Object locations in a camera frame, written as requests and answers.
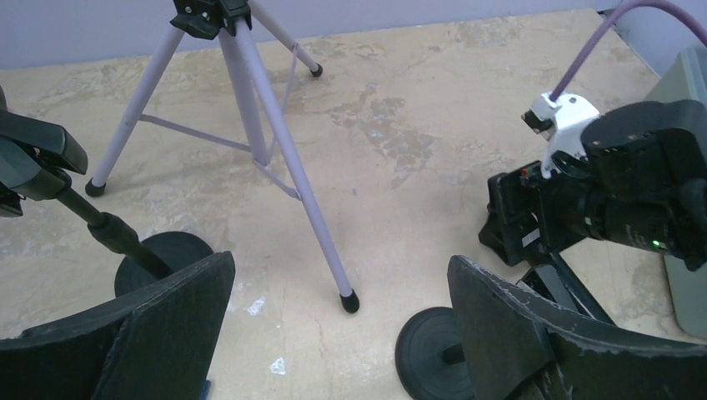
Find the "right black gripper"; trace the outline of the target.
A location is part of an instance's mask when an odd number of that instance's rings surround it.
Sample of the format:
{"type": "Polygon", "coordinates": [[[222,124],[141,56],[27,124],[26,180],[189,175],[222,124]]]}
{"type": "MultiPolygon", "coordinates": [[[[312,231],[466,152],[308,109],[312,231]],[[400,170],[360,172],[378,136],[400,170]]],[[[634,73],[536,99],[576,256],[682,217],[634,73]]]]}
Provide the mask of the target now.
{"type": "Polygon", "coordinates": [[[545,179],[534,161],[489,177],[487,188],[488,216],[478,238],[510,267],[603,238],[608,193],[597,182],[562,173],[545,179]]]}

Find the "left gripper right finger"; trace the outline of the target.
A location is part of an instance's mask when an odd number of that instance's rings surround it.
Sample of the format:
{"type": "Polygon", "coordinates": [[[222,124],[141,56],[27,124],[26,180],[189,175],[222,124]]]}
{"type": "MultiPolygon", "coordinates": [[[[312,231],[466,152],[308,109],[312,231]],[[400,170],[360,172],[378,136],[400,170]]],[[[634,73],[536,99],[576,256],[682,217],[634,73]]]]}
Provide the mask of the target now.
{"type": "Polygon", "coordinates": [[[706,348],[630,331],[519,287],[467,257],[449,294],[479,399],[703,399],[706,348]]]}

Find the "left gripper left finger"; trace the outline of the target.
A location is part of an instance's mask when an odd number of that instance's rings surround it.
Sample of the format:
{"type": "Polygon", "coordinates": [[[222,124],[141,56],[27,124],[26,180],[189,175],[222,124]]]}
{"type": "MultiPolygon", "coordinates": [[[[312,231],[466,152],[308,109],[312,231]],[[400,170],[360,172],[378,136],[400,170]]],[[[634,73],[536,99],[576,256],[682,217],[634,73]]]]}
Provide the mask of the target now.
{"type": "Polygon", "coordinates": [[[1,342],[4,399],[199,399],[233,288],[230,252],[1,342]]]}

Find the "black microphone stand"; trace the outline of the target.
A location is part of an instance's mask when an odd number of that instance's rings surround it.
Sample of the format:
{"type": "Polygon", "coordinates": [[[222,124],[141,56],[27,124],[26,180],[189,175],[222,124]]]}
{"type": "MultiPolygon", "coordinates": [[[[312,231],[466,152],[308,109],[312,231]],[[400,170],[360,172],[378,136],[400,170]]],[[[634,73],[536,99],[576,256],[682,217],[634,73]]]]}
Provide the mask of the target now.
{"type": "Polygon", "coordinates": [[[85,174],[88,156],[62,126],[8,109],[1,101],[1,215],[23,215],[21,202],[56,200],[79,216],[91,236],[123,255],[114,278],[120,297],[146,287],[214,253],[188,232],[162,232],[144,240],[121,218],[95,208],[72,187],[70,173],[85,174]]]}
{"type": "MultiPolygon", "coordinates": [[[[564,263],[534,266],[517,284],[587,317],[614,322],[564,263]]],[[[450,307],[430,307],[414,314],[398,335],[394,363],[400,382],[413,399],[476,398],[450,307]]]]}

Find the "lilac music stand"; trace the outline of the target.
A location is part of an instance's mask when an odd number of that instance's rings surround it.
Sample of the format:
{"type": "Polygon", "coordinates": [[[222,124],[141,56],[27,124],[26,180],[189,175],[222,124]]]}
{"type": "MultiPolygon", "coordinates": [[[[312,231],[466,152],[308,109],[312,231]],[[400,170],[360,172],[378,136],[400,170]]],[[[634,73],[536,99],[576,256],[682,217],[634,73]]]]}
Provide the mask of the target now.
{"type": "Polygon", "coordinates": [[[286,99],[277,99],[263,60],[253,39],[253,22],[260,22],[292,54],[294,63],[304,64],[313,77],[323,68],[298,42],[255,1],[176,1],[176,15],[166,37],[153,54],[128,103],[98,168],[85,186],[88,196],[104,194],[106,182],[138,122],[202,138],[249,153],[253,165],[291,198],[299,200],[318,239],[337,285],[343,309],[359,310],[357,293],[338,256],[323,214],[301,163],[285,121],[286,99]],[[183,36],[219,41],[248,141],[234,142],[144,112],[183,36]]]}

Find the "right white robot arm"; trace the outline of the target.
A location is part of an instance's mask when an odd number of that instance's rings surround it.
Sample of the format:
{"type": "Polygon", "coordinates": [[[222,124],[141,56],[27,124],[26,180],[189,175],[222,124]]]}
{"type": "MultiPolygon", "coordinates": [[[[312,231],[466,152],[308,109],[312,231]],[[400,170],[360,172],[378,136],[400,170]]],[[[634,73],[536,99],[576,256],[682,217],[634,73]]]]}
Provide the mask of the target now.
{"type": "Polygon", "coordinates": [[[696,100],[616,108],[555,149],[488,180],[479,241],[507,265],[591,238],[706,262],[706,109],[696,100]]]}

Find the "blue handled pliers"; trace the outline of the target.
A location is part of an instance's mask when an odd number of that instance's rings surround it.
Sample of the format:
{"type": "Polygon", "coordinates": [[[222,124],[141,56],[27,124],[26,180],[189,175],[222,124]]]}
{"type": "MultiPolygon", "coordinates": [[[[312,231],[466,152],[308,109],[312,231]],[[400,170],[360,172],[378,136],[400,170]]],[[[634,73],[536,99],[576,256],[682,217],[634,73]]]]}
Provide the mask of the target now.
{"type": "Polygon", "coordinates": [[[206,380],[203,385],[203,389],[200,394],[199,400],[207,400],[208,399],[208,395],[210,393],[211,387],[212,387],[212,382],[210,380],[206,380]]]}

